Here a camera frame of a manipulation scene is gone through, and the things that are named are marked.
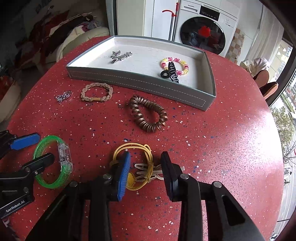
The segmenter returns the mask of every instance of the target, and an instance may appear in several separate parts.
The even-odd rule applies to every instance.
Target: brown coiled bracelet
[[[144,131],[156,132],[156,128],[161,131],[161,126],[165,126],[165,122],[168,120],[168,117],[167,117],[167,112],[165,111],[165,109],[161,105],[156,104],[150,100],[147,100],[146,98],[141,97],[141,96],[133,96],[130,99],[129,104],[130,104],[130,108],[132,110],[131,112],[133,113],[133,116],[136,118],[136,120],[135,120],[136,123]],[[158,113],[159,114],[158,122],[156,122],[154,124],[147,122],[145,120],[143,114],[139,110],[140,104],[147,107],[148,109],[151,109],[151,110],[155,111],[156,113]]]

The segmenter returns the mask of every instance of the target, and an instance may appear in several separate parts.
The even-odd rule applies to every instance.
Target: yellow elastic hair tie
[[[150,149],[150,146],[148,146],[147,144],[141,145],[139,143],[132,143],[132,142],[123,144],[115,150],[113,154],[113,160],[110,162],[110,166],[118,163],[118,161],[116,160],[116,157],[118,153],[120,153],[122,150],[125,150],[125,149],[142,149],[145,152],[145,156],[147,159],[147,164],[148,164],[147,175],[145,176],[145,181],[142,182],[140,186],[137,186],[137,187],[134,186],[136,183],[135,176],[130,172],[128,173],[126,188],[131,191],[137,191],[140,188],[144,187],[148,182],[150,182],[150,178],[153,173],[153,165],[154,165],[151,149]]]

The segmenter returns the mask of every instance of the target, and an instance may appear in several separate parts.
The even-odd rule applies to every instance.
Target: red hook
[[[175,17],[176,16],[175,13],[173,11],[171,11],[171,10],[163,10],[163,12],[171,12],[172,13],[172,17]]]
[[[176,12],[178,12],[178,10],[179,10],[179,3],[177,2],[176,3]]]

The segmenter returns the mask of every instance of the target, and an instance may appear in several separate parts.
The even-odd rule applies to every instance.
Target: silver charm
[[[116,51],[116,52],[112,52],[112,55],[111,55],[111,58],[113,58],[113,59],[115,59],[115,58],[117,58],[117,56],[119,56],[120,55],[120,50],[118,50],[118,51]]]
[[[133,55],[131,52],[126,52],[125,54],[123,54],[123,55],[120,55],[120,56],[118,56],[118,57],[116,57],[116,58],[113,58],[113,60],[112,60],[112,63],[114,64],[114,63],[116,63],[117,61],[121,61],[121,60],[123,60],[123,59],[125,59],[125,58],[128,58],[129,56],[131,56],[131,55]]]
[[[70,95],[72,94],[72,91],[66,91],[62,95],[56,96],[56,100],[59,104],[62,103],[63,100],[68,99]]]

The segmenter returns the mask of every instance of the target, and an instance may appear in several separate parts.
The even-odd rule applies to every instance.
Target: white wall
[[[238,65],[241,61],[245,60],[245,57],[247,56],[247,53],[249,52],[250,47],[252,46],[253,40],[258,29],[262,12],[262,6],[263,5],[259,0],[242,1],[242,8],[237,28],[245,32],[245,38],[241,54],[237,59]]]

